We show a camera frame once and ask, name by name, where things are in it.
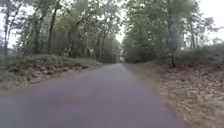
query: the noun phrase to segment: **dirt roadside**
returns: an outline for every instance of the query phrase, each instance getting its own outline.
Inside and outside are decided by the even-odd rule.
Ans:
[[[156,90],[190,128],[223,128],[224,92],[218,82],[223,72],[208,72],[206,68],[164,70],[149,64],[125,66]]]

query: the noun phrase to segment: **road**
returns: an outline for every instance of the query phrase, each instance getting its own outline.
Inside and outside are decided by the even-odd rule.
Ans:
[[[123,65],[0,97],[0,128],[186,128]]]

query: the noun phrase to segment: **sky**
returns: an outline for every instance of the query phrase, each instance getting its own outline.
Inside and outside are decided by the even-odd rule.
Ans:
[[[213,17],[215,20],[215,24],[217,27],[224,26],[224,0],[201,0],[200,3],[200,11],[204,13],[204,17]],[[0,14],[0,28],[3,28],[3,15]],[[122,42],[124,38],[124,26],[121,27],[120,33],[117,35],[117,40],[119,42]],[[210,34],[210,38],[219,37],[221,39],[224,39],[224,29],[219,31],[216,34]],[[12,47],[13,44],[16,42],[16,37],[13,35],[10,39],[10,45],[9,47]]]

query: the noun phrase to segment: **tree canopy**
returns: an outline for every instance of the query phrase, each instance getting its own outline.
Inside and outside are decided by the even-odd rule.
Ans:
[[[58,54],[113,62],[120,51],[118,0],[4,0],[4,53],[15,29],[21,56]]]
[[[212,18],[203,18],[196,0],[131,0],[123,42],[128,62],[170,57],[176,51],[202,47],[206,33],[218,31]]]

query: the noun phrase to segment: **forest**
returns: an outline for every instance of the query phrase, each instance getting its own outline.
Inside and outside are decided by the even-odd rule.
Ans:
[[[124,61],[98,76],[126,68],[111,83],[139,76],[191,128],[224,126],[223,27],[200,0],[1,0],[0,18],[0,91]]]
[[[14,55],[56,54],[115,62],[122,24],[117,0],[1,0],[1,51]]]
[[[223,41],[211,39],[210,34],[222,27],[217,27],[212,17],[205,17],[199,4],[196,0],[129,1],[123,41],[126,61],[156,60],[175,66],[178,62],[194,63],[200,59],[208,62],[212,59],[208,56],[214,52],[221,57]]]

